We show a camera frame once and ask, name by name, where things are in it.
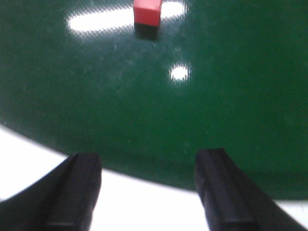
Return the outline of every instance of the white floor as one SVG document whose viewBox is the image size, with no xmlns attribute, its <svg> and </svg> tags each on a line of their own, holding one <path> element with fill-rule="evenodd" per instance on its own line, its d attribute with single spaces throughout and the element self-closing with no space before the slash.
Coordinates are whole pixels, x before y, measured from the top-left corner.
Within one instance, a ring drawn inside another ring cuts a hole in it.
<svg viewBox="0 0 308 231">
<path fill-rule="evenodd" d="M 0 126 L 0 200 L 8 199 L 47 174 L 66 158 Z M 278 201 L 308 228 L 308 201 Z M 91 231 L 207 231 L 204 210 L 195 192 L 179 190 L 109 170 Z"/>
</svg>

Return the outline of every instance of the glossy green surface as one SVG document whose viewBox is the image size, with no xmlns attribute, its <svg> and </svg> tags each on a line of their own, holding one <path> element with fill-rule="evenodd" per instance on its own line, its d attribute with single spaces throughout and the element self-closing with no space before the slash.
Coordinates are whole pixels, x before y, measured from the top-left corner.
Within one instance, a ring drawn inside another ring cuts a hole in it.
<svg viewBox="0 0 308 231">
<path fill-rule="evenodd" d="M 177 3 L 154 38 L 130 1 L 2 3 L 0 122 L 187 189 L 196 151 L 224 147 L 271 196 L 308 198 L 307 1 Z"/>
</svg>

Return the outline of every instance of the red block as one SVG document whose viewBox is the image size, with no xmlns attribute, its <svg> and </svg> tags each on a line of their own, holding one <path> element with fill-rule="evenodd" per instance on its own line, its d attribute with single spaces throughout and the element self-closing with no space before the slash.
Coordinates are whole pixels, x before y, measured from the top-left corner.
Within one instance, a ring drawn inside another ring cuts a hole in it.
<svg viewBox="0 0 308 231">
<path fill-rule="evenodd" d="M 162 0 L 134 0 L 135 23 L 159 26 Z"/>
</svg>

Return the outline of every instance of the green surface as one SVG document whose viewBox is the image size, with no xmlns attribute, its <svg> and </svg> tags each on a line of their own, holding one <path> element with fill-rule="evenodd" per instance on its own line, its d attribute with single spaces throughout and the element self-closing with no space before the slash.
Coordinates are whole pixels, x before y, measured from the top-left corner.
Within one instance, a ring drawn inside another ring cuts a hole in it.
<svg viewBox="0 0 308 231">
<path fill-rule="evenodd" d="M 307 199 L 307 1 L 188 1 L 155 39 L 133 28 L 68 29 L 73 12 L 127 4 L 1 3 L 0 122 L 58 151 L 97 152 L 106 168 L 187 189 L 196 151 L 224 147 L 271 196 Z M 189 80 L 170 79 L 178 63 Z"/>
</svg>

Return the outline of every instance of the green table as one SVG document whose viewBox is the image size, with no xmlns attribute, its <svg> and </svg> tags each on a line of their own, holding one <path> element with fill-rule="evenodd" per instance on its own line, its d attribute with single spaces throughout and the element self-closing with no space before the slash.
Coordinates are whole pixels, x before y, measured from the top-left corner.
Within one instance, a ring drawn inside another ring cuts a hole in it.
<svg viewBox="0 0 308 231">
<path fill-rule="evenodd" d="M 2 2 L 0 122 L 186 189 L 196 151 L 224 147 L 271 196 L 307 199 L 307 1 L 165 1 L 156 34 L 131 6 Z"/>
</svg>

